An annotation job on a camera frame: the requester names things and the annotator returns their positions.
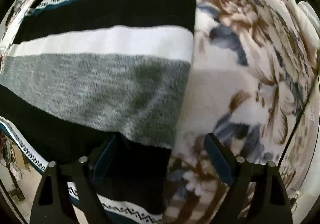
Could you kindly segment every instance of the floral fabric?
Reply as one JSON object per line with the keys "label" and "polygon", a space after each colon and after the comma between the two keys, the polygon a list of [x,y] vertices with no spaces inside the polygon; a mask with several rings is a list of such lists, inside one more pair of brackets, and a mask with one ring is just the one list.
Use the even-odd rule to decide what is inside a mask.
{"label": "floral fabric", "polygon": [[317,50],[320,48],[320,38],[317,31],[313,27],[308,16],[296,4],[295,0],[288,0],[288,8],[294,15],[299,28],[301,29],[301,36],[304,45],[307,47],[308,60],[313,68],[317,67],[316,56]]}
{"label": "floral fabric", "polygon": [[313,154],[316,142],[312,139],[316,138],[314,130],[318,131],[318,124],[315,122],[317,119],[313,111],[314,106],[310,102],[298,123],[297,130],[292,137],[279,169],[287,191],[294,188],[297,182],[301,183],[299,179],[305,177],[303,172],[310,165],[308,154]]}
{"label": "floral fabric", "polygon": [[[314,78],[286,4],[197,0],[193,62],[168,166],[163,222],[209,223],[228,191],[204,149],[207,133],[249,162],[278,163]],[[299,132],[308,119],[300,124]],[[293,142],[293,150],[305,143]],[[287,187],[299,159],[287,158],[291,170],[281,170]]]}

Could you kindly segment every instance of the brown leaf pattern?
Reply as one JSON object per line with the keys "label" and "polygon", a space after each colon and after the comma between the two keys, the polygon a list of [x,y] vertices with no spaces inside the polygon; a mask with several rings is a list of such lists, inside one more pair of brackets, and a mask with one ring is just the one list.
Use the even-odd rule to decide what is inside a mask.
{"label": "brown leaf pattern", "polygon": [[[247,141],[249,144],[248,139],[252,137],[241,136],[244,141],[236,140],[234,132],[228,128],[224,129],[224,126],[228,126],[228,123],[236,124],[246,117],[249,118],[248,121],[255,121],[252,125],[247,122],[240,121],[240,123],[248,126],[249,130],[258,127],[258,141],[260,144],[268,144],[269,150],[263,145],[255,147],[258,153],[257,163],[265,163],[262,157],[266,152],[273,153],[272,149],[277,150],[286,144],[287,137],[293,129],[289,118],[294,119],[296,116],[293,115],[294,112],[299,111],[297,107],[305,101],[310,91],[313,73],[304,55],[303,43],[297,33],[267,4],[266,0],[197,0],[197,3],[213,8],[218,14],[217,17],[209,14],[205,25],[198,24],[195,38],[201,39],[195,41],[198,43],[199,52],[201,54],[215,52],[214,47],[210,46],[210,38],[216,35],[210,35],[208,25],[219,24],[230,28],[239,38],[248,61],[248,66],[239,71],[255,84],[248,89],[239,88],[231,95],[226,108],[228,113],[221,119],[230,120],[237,113],[241,118],[233,122],[224,121],[223,126],[219,126],[222,128],[221,132],[230,135],[227,145],[238,146],[241,152],[242,146]],[[299,86],[298,93],[295,92],[296,86]],[[266,117],[258,121],[250,119],[250,117],[255,118],[255,114],[243,115],[243,111],[239,112],[248,104],[254,104],[255,108],[266,111]],[[301,127],[301,133],[297,135],[292,151],[300,151],[299,148],[305,147],[299,137],[302,131]],[[210,164],[203,146],[204,134],[206,133],[185,133],[184,139],[172,152],[171,162],[174,163],[170,164],[168,172],[169,174],[182,172],[179,173],[179,188],[173,193],[172,200],[164,213],[166,223],[210,223],[228,192]],[[298,160],[299,158],[294,155],[286,159],[288,162]],[[281,176],[286,187],[290,187],[297,172],[294,167],[281,168]],[[246,216],[253,191],[254,186],[250,186],[240,216]]]}

